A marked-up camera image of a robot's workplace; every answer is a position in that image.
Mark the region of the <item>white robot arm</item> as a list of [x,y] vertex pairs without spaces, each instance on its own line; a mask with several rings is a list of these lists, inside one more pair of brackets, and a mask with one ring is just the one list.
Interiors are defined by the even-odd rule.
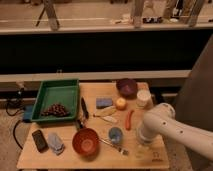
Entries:
[[146,111],[136,127],[136,137],[141,144],[151,143],[158,134],[174,139],[213,161],[213,132],[177,121],[175,110],[168,103],[160,103]]

